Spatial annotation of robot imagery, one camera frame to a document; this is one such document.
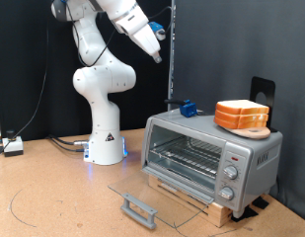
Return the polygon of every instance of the gray handle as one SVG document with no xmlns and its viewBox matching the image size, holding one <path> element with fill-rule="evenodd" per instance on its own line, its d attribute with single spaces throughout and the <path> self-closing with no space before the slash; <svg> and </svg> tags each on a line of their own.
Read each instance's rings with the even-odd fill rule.
<svg viewBox="0 0 305 237">
<path fill-rule="evenodd" d="M 125 211 L 128 215 L 130 215 L 133 219 L 140 222 L 141 224 L 145 225 L 150 229 L 154 229 L 156 224 L 154 223 L 154 215 L 158 212 L 156 209 L 152 208 L 151 206 L 145 204 L 141 200 L 131 196 L 130 194 L 122 195 L 124 198 L 124 204 L 121 206 L 121 209 Z M 130 208 L 130 203 L 133 203 L 143 209 L 144 211 L 148 212 L 148 218 L 144 218 L 134 210 Z"/>
</svg>

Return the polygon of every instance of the wooden table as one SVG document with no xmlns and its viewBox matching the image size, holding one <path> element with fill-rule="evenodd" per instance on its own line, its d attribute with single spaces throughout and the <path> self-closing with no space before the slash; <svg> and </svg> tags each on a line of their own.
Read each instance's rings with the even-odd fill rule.
<svg viewBox="0 0 305 237">
<path fill-rule="evenodd" d="M 144 129 L 123 131 L 129 155 L 116 165 L 85 163 L 81 153 L 48 140 L 24 143 L 23 156 L 0 157 L 0 236 L 305 236 L 305 220 L 266 196 L 265 210 L 217 228 L 200 217 L 174 229 L 156 219 L 149 230 L 125 215 L 108 188 L 141 169 Z M 66 140 L 88 136 L 67 137 Z"/>
</svg>

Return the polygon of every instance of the black backdrop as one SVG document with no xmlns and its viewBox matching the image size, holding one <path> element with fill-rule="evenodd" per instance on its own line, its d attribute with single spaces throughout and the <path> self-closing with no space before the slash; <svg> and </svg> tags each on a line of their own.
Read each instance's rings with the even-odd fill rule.
<svg viewBox="0 0 305 237">
<path fill-rule="evenodd" d="M 214 113 L 249 99 L 253 76 L 276 84 L 279 195 L 305 218 L 305 0 L 176 0 L 174 98 Z"/>
<path fill-rule="evenodd" d="M 91 110 L 74 89 L 72 77 L 82 65 L 72 36 L 72 24 L 57 22 L 50 0 L 0 1 L 0 122 L 3 136 L 7 129 L 21 129 L 32 117 L 41 90 L 46 58 L 46 26 L 49 18 L 48 70 L 44 93 L 36 118 L 24 130 L 24 140 L 88 134 L 92 131 Z M 147 16 L 153 16 L 171 0 L 138 0 Z M 155 19 L 167 27 L 170 11 Z M 97 20 L 105 41 L 114 26 L 106 14 Z M 110 51 L 133 67 L 137 82 L 133 89 L 110 94 L 120 108 L 121 129 L 145 127 L 146 120 L 164 112 L 167 98 L 170 38 L 161 41 L 163 62 L 152 57 L 127 36 L 115 34 Z"/>
</svg>

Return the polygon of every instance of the toast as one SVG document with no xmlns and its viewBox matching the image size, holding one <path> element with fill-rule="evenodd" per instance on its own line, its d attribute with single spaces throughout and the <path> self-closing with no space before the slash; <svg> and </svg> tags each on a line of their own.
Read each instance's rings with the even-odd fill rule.
<svg viewBox="0 0 305 237">
<path fill-rule="evenodd" d="M 252 121 L 252 122 L 234 123 L 234 122 L 229 122 L 229 121 L 222 120 L 220 118 L 214 118 L 213 121 L 220 126 L 230 128 L 230 129 L 244 129 L 244 128 L 266 127 L 267 126 L 266 121 Z"/>
<path fill-rule="evenodd" d="M 230 115 L 220 111 L 215 111 L 215 116 L 219 119 L 233 122 L 233 123 L 245 123 L 253 121 L 268 121 L 268 115 L 266 114 L 254 114 L 254 115 Z"/>
<path fill-rule="evenodd" d="M 247 101 L 223 101 L 216 105 L 214 122 L 230 129 L 265 127 L 269 107 Z"/>
<path fill-rule="evenodd" d="M 269 113 L 269 107 L 248 100 L 218 102 L 216 110 L 230 115 L 257 115 Z"/>
</svg>

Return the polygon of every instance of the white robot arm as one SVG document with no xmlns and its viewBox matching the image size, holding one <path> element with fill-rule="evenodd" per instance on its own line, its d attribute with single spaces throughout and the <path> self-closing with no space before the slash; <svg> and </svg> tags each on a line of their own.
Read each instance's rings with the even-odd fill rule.
<svg viewBox="0 0 305 237">
<path fill-rule="evenodd" d="M 54 0 L 51 11 L 58 21 L 74 22 L 73 36 L 81 58 L 92 65 L 78 69 L 73 76 L 76 91 L 87 99 L 92 110 L 93 130 L 84 147 L 84 161 L 99 165 L 118 163 L 123 158 L 119 108 L 108 100 L 108 93 L 133 88 L 136 76 L 132 67 L 107 49 L 96 16 L 106 11 L 116 29 L 128 35 L 157 63 L 162 61 L 160 44 L 134 0 Z"/>
<path fill-rule="evenodd" d="M 73 21 L 84 18 L 83 4 L 89 2 L 94 12 L 106 12 L 117 31 L 126 34 L 140 46 L 157 63 L 162 61 L 160 44 L 148 25 L 149 20 L 135 0 L 55 0 L 51 6 L 52 13 L 58 21 L 71 21 L 70 5 Z"/>
</svg>

